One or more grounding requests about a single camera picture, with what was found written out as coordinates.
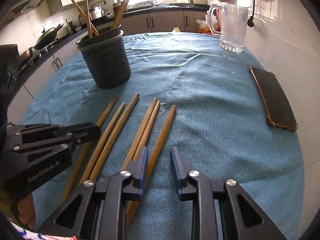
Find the person's left hand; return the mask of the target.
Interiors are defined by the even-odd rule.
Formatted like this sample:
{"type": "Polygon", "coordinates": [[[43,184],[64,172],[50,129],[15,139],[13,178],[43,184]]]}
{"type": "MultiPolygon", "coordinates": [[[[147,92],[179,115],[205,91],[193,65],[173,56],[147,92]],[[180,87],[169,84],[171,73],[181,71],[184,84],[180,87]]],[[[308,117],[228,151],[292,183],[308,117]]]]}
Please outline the person's left hand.
{"type": "Polygon", "coordinates": [[[23,225],[30,229],[35,228],[36,212],[34,207],[33,195],[29,194],[17,202],[19,220],[23,225]]]}

